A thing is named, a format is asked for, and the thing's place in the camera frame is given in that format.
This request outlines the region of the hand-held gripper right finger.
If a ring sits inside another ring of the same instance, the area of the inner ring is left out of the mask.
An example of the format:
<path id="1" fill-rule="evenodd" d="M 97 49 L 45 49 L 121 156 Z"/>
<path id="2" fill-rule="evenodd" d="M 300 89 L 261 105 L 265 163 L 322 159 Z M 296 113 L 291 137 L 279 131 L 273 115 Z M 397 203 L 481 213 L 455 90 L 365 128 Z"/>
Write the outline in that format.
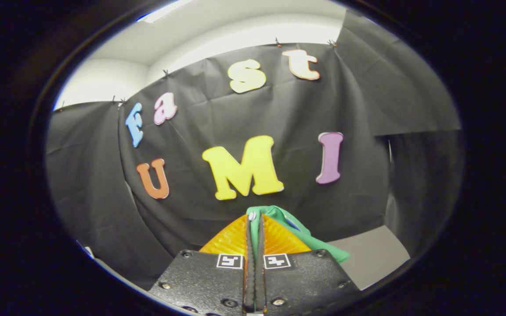
<path id="1" fill-rule="evenodd" d="M 329 250 L 311 250 L 285 226 L 259 216 L 255 312 L 331 315 L 354 304 L 360 290 Z"/>

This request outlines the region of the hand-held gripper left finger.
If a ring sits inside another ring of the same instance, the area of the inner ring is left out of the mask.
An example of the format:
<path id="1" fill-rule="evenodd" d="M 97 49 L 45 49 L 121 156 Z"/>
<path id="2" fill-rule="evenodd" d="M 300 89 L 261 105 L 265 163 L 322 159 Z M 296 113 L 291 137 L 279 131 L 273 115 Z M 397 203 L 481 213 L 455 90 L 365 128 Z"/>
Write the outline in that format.
<path id="1" fill-rule="evenodd" d="M 181 250 L 149 293 L 200 315 L 244 315 L 255 308 L 255 263 L 246 215 L 201 250 Z"/>

